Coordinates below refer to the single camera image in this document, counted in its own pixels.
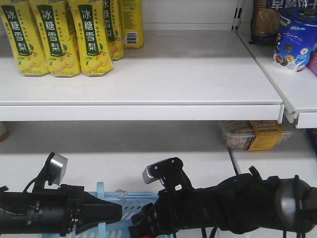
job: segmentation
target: plastic food container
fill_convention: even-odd
[[[282,136],[276,145],[289,139],[295,131],[295,126],[289,123],[282,123],[279,126],[282,128]],[[256,133],[247,120],[222,121],[220,127],[222,138],[232,150],[246,151],[256,138]]]

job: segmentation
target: yellow label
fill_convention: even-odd
[[[68,0],[73,14],[84,74],[102,76],[113,69],[109,51],[104,0]]]
[[[66,0],[29,0],[41,32],[48,68],[56,77],[80,74],[78,43]]]
[[[125,48],[144,45],[141,0],[121,0],[121,24]]]
[[[119,0],[105,0],[105,23],[113,60],[124,57]]]
[[[0,15],[20,72],[25,76],[47,74],[40,33],[28,1],[1,0],[0,5]]]
[[[281,139],[282,130],[274,120],[250,121],[256,138],[250,145],[249,151],[272,149]]]

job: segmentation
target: white shelf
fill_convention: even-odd
[[[104,77],[23,77],[0,38],[0,121],[279,119],[282,100],[233,31],[146,31]]]
[[[63,183],[96,191],[163,189],[145,184],[143,169],[179,157],[193,187],[213,186],[234,176],[226,146],[218,139],[217,123],[208,121],[45,121],[8,122],[10,137],[0,144],[0,184],[22,191],[43,167],[49,152],[68,158]],[[1,235],[35,238],[36,235]],[[200,237],[200,230],[178,237]]]
[[[250,45],[250,35],[240,37],[283,99],[288,120],[292,123],[297,119],[297,128],[317,127],[317,76],[308,68],[298,73],[276,68],[272,64],[274,46]]]
[[[317,187],[317,158],[305,130],[296,130],[295,134],[285,143],[267,151],[233,152],[241,173],[249,173],[252,165],[257,168],[261,177],[277,175],[281,179],[300,179],[310,186]],[[282,231],[257,229],[244,235],[225,233],[227,238],[281,238]],[[295,238],[295,233],[287,233],[288,238]],[[306,234],[307,238],[317,237],[317,227]]]

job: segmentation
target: black cable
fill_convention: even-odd
[[[209,238],[214,238],[214,237],[215,237],[216,232],[217,232],[217,229],[218,229],[218,227],[214,227],[214,228],[212,229]]]
[[[39,179],[38,177],[32,179],[25,187],[25,189],[23,190],[23,193],[26,193],[27,190],[29,189],[29,187],[32,185],[32,183],[34,183],[37,179]]]
[[[201,230],[202,230],[202,236],[203,236],[203,238],[207,238],[206,228],[203,227],[203,228],[201,228]]]

